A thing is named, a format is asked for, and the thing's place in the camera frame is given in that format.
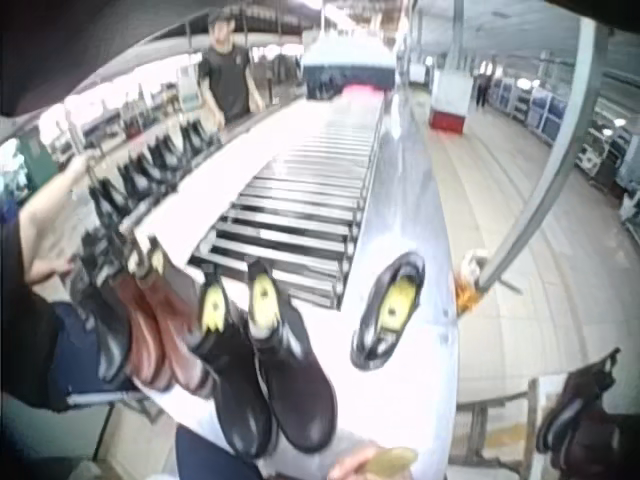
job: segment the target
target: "tiled floor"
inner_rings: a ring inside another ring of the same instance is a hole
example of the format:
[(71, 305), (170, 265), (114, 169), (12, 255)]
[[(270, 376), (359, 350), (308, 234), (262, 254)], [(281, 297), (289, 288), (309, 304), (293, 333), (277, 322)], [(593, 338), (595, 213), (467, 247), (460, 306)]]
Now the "tiled floor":
[[(428, 104), (426, 94), (415, 94), (414, 112), (425, 125), (458, 262), (471, 248), (496, 249), (533, 190), (549, 148), (490, 108), (472, 112), (462, 136), (429, 130)], [(125, 159), (126, 151), (114, 153), (98, 173), (115, 177), (115, 165)], [(95, 222), (85, 187), (76, 190), (73, 208), (65, 211), (45, 252), (73, 252), (83, 229)], [(640, 411), (633, 401), (640, 386), (640, 254), (616, 208), (577, 170), (571, 175), (543, 227), (505, 276), (523, 295), (497, 286), (461, 320), (459, 401), (521, 391), (532, 376), (567, 371), (620, 346), (618, 383), (605, 403), (616, 412)], [(59, 285), (43, 291), (49, 298), (64, 296)], [(522, 415), (519, 409), (503, 416)], [(500, 418), (496, 425), (509, 421)], [(175, 473), (174, 429), (166, 417), (152, 427), (118, 407), (103, 456), (126, 480)], [(461, 475), (451, 478), (476, 478)]]

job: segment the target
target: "metal rack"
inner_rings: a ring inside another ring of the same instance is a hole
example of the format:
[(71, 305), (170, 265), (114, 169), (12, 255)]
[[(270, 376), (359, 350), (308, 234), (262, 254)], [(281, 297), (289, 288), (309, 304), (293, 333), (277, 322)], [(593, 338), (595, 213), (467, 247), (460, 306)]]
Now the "metal rack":
[(377, 153), (382, 96), (341, 99), (323, 128), (275, 156), (205, 236), (191, 262), (244, 281), (246, 259), (273, 264), (297, 298), (340, 305)]

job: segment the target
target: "metal pole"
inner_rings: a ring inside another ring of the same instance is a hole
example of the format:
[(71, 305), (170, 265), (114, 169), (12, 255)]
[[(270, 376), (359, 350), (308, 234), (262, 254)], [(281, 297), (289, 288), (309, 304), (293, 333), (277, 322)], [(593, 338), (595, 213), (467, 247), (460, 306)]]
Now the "metal pole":
[(462, 27), (464, 24), (464, 0), (454, 0), (453, 3), (453, 35), (451, 37), (451, 48), (445, 67), (447, 70), (455, 70), (460, 63), (462, 55)]
[(477, 285), (480, 292), (487, 292), (518, 257), (542, 224), (567, 182), (591, 122), (600, 90), (608, 43), (608, 27), (588, 18), (580, 19), (578, 53), (567, 113), (538, 185), (514, 226), (480, 272)]

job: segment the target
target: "red object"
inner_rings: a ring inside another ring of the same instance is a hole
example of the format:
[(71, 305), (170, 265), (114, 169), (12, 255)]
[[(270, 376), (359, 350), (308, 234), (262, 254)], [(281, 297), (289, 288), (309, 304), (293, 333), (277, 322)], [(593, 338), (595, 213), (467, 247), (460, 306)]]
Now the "red object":
[(466, 117), (447, 112), (431, 110), (429, 113), (429, 126), (434, 130), (446, 130), (448, 132), (462, 133)]

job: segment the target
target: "worker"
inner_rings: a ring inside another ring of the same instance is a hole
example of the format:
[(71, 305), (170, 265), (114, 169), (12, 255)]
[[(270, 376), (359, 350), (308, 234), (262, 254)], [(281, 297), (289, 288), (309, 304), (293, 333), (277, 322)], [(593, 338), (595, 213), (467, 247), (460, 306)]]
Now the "worker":
[(264, 110), (264, 101), (251, 76), (249, 51), (234, 45), (235, 21), (224, 10), (209, 15), (211, 47), (203, 54), (200, 90), (220, 130), (250, 112)]
[[(260, 470), (223, 448), (205, 440), (188, 428), (176, 429), (176, 461), (180, 480), (262, 480)], [(377, 445), (365, 445), (340, 459), (329, 471), (328, 480), (378, 480), (374, 475), (361, 473), (364, 465), (379, 451)], [(407, 471), (389, 480), (411, 480)]]
[(71, 408), (67, 395), (108, 391), (97, 375), (97, 339), (68, 302), (49, 303), (31, 287), (71, 270), (68, 259), (37, 258), (87, 158), (74, 157), (1, 226), (2, 391), (35, 408)]
[(476, 108), (484, 108), (487, 103), (487, 94), (489, 93), (490, 83), (491, 77), (489, 75), (478, 75), (476, 86)]

